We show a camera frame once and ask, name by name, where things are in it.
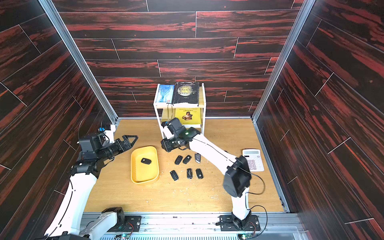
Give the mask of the yellow storage tray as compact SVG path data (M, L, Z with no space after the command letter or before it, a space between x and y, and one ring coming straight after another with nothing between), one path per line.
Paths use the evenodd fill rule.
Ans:
M142 158L152 161L150 165L141 163ZM135 149L131 154L131 180L134 184L145 185L156 182L160 176L157 150L153 146Z

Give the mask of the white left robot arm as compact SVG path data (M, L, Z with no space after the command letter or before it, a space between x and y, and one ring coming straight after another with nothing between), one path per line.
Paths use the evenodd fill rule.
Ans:
M68 189L44 240L99 240L111 229L123 231L126 228L128 223L121 207L105 209L83 230L81 220L102 168L115 156L130 150L137 140L138 136L124 135L122 139L111 141L104 133L79 139L81 152L71 168Z

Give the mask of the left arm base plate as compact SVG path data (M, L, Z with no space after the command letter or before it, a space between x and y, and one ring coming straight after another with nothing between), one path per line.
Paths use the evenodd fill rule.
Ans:
M125 216L124 220L119 220L115 226L108 230L108 233L136 233L140 231L141 216Z

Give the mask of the white calculator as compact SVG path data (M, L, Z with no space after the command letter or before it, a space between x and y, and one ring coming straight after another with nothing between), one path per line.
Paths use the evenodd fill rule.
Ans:
M243 156L247 159L251 172L263 172L265 170L261 151L258 149L244 149Z

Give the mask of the aluminium rail frame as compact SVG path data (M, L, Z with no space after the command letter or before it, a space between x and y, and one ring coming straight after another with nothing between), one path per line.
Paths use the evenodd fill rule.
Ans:
M185 239L185 240L307 240L307 231L295 214L254 213L259 219L260 231L222 232L216 222L229 213L124 213L141 216L140 231L136 233L112 232L99 240ZM83 214L81 229L99 217L96 213Z

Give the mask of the black hardcover book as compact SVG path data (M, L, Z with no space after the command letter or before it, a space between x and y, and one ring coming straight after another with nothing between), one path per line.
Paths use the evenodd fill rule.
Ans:
M178 82L175 84L172 104L174 106L193 106L199 104L199 83Z

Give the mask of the white metal shelf rack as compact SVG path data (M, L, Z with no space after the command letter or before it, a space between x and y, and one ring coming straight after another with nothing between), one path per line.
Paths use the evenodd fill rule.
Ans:
M206 94L204 84L178 82L174 85L158 84L154 109L162 137L166 123L174 118L180 120L187 129L193 127L204 133L206 118Z

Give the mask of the black flip car key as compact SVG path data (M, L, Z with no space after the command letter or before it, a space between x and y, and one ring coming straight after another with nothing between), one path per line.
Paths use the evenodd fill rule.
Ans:
M179 176L175 170L170 171L170 175L174 181L177 181L179 179Z

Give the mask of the yellow book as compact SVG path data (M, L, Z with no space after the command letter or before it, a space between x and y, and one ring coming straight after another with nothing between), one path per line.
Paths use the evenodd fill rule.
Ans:
M178 108L175 116L182 125L200 125L202 123L201 110L199 108Z

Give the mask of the blue book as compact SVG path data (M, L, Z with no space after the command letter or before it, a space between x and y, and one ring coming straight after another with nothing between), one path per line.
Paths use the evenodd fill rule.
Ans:
M174 85L160 85L156 103L171 104L173 100L174 88Z

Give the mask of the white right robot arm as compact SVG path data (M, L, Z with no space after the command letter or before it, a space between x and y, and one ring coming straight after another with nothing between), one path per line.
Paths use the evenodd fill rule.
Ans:
M252 215L248 201L252 176L247 159L220 149L197 129L187 129L177 118L163 123L161 130L165 137L161 141L164 150L171 152L174 149L190 149L220 170L224 175L223 188L232 198L233 225L237 230L244 230Z

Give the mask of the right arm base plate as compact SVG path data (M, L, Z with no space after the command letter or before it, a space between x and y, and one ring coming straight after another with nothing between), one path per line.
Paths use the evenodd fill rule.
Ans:
M220 227L222 232L236 231L260 231L261 226L256 215L249 215L244 220L239 220L234 215L221 215L216 226Z

